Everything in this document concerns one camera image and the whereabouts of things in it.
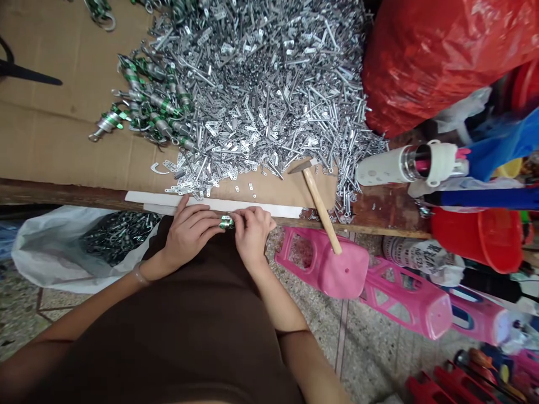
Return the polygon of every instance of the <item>hand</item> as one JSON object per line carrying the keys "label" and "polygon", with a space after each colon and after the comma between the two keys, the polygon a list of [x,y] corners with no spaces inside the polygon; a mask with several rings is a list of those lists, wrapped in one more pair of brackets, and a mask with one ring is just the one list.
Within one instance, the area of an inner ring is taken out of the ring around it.
{"label": "hand", "polygon": [[248,270],[266,262],[264,248],[268,234],[277,227],[271,213],[262,208],[251,206],[230,213],[236,227],[236,247]]}
{"label": "hand", "polygon": [[182,265],[191,261],[206,245],[208,240],[218,233],[221,218],[209,210],[208,205],[187,206],[189,197],[181,200],[174,214],[174,220],[168,230],[165,248],[154,257],[153,265],[142,265],[140,273],[149,281],[170,275]]}

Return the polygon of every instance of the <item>hammer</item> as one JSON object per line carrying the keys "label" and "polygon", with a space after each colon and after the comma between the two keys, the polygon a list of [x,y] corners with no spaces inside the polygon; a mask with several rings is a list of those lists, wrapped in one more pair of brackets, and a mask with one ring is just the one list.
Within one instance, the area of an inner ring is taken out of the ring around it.
{"label": "hammer", "polygon": [[291,169],[288,174],[294,174],[300,171],[303,172],[305,182],[307,183],[310,194],[314,200],[314,206],[316,206],[316,210],[318,211],[318,215],[320,216],[320,220],[322,222],[322,225],[324,226],[324,230],[330,238],[333,252],[336,255],[340,255],[342,253],[342,248],[339,244],[339,239],[337,238],[337,234],[335,234],[335,229],[333,229],[333,223],[331,223],[330,216],[327,214],[327,210],[324,206],[324,202],[322,201],[322,197],[320,196],[320,192],[318,192],[318,187],[314,182],[313,174],[310,172],[310,168],[312,166],[315,166],[316,164],[318,164],[318,160],[316,160],[316,158],[312,158],[311,160],[300,164],[296,168]]}

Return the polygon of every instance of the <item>blue plastic bag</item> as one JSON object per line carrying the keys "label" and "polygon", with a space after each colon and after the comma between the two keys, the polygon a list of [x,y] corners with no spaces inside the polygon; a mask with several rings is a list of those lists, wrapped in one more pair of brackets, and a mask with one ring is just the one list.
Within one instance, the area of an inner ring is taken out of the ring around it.
{"label": "blue plastic bag", "polygon": [[11,259],[17,232],[24,221],[0,221],[0,261]]}
{"label": "blue plastic bag", "polygon": [[480,125],[473,138],[482,140],[468,146],[470,177],[487,182],[494,171],[516,158],[532,154],[539,144],[539,108],[516,121],[510,114]]}

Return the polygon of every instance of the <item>woman's left hand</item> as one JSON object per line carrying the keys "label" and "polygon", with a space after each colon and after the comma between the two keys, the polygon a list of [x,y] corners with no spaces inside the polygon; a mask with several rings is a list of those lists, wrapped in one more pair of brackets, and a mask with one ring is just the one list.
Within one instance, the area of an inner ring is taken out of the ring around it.
{"label": "woman's left hand", "polygon": [[188,201],[187,195],[180,200],[174,220],[168,230],[165,248],[154,256],[157,265],[140,267],[140,273],[147,280],[155,281],[170,275],[195,258],[210,238],[225,232],[219,227],[221,218],[210,211],[208,205],[187,207]]}

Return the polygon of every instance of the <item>black scissors handle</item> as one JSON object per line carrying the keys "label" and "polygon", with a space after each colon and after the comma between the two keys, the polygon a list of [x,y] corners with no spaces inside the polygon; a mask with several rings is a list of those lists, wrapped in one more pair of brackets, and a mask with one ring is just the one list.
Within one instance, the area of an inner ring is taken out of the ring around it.
{"label": "black scissors handle", "polygon": [[6,52],[6,59],[7,59],[7,60],[0,59],[0,76],[16,77],[18,79],[37,81],[37,82],[42,82],[45,84],[52,84],[52,85],[63,84],[61,80],[55,79],[54,77],[50,77],[41,73],[37,73],[27,68],[17,66],[14,63],[15,58],[13,56],[13,52],[11,51],[8,44],[2,39],[2,37],[0,37],[0,45],[2,46],[2,48],[4,48],[4,51]]}

